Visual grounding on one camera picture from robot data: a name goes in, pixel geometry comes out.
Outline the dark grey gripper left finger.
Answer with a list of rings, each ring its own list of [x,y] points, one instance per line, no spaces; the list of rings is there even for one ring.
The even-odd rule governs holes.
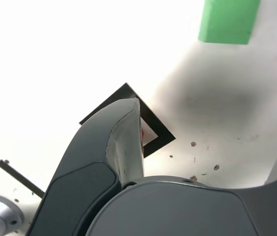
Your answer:
[[[84,236],[122,186],[144,176],[140,104],[121,99],[76,132],[31,222],[29,236]]]

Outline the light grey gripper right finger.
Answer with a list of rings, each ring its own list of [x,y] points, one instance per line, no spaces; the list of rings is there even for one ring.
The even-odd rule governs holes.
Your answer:
[[[277,236],[277,161],[259,187],[221,189],[148,177],[97,214],[89,236]]]

